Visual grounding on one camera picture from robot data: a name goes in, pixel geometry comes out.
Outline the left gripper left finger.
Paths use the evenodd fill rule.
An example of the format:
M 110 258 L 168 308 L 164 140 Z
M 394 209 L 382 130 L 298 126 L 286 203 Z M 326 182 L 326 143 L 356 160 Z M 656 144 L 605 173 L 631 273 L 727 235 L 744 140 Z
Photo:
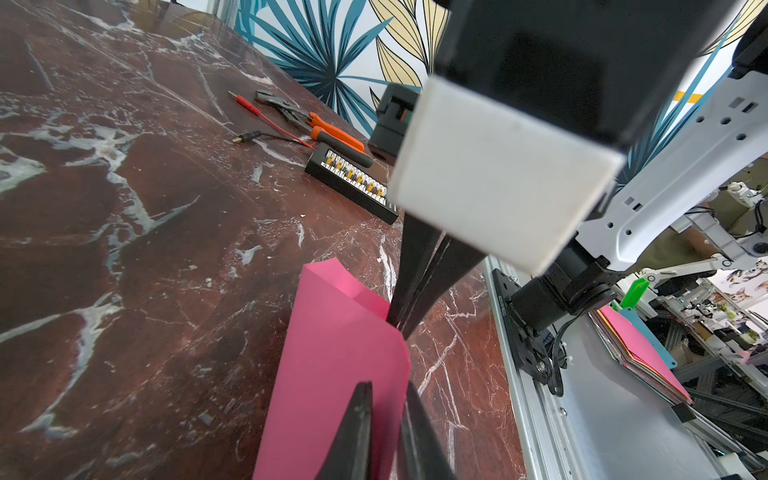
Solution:
M 371 476 L 373 385 L 359 382 L 350 397 L 326 458 L 321 479 L 366 480 Z

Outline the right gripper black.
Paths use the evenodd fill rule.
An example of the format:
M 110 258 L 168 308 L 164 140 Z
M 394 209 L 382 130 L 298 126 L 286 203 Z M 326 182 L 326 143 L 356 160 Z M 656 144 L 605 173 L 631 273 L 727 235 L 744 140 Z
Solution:
M 444 1 L 448 82 L 627 147 L 669 101 L 730 1 Z

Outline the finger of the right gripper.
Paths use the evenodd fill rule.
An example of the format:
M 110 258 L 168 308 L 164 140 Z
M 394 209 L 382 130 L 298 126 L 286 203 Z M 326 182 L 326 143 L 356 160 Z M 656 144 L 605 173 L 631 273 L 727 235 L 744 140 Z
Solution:
M 486 254 L 476 248 L 445 235 L 429 260 L 425 273 L 417 282 L 414 292 L 407 298 L 398 323 L 403 337 L 408 339 L 440 297 L 485 257 Z
M 387 315 L 387 322 L 392 326 L 405 326 L 406 315 L 416 300 L 417 288 L 441 235 L 440 230 L 405 213 L 399 271 Z

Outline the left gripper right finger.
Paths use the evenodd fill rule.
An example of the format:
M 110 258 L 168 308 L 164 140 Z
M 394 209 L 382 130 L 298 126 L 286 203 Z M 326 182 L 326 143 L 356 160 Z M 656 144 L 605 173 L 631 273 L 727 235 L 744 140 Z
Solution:
M 412 382 L 401 416 L 396 471 L 400 480 L 457 479 Z

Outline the pink square paper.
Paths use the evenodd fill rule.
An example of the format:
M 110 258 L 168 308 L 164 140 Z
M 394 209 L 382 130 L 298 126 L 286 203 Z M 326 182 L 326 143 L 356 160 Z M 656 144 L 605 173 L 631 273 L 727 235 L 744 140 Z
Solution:
M 389 478 L 410 360 L 388 310 L 338 259 L 303 266 L 254 478 L 314 478 L 360 382 L 372 385 L 372 475 Z

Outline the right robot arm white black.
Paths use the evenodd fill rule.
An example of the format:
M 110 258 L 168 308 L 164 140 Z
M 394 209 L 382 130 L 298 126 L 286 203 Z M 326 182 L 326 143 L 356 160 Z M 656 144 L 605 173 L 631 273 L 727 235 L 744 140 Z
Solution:
M 563 393 L 542 334 L 613 299 L 674 221 L 767 148 L 767 13 L 693 106 L 674 91 L 728 1 L 449 1 L 394 163 L 403 210 L 387 321 L 409 337 L 489 255 L 527 372 Z

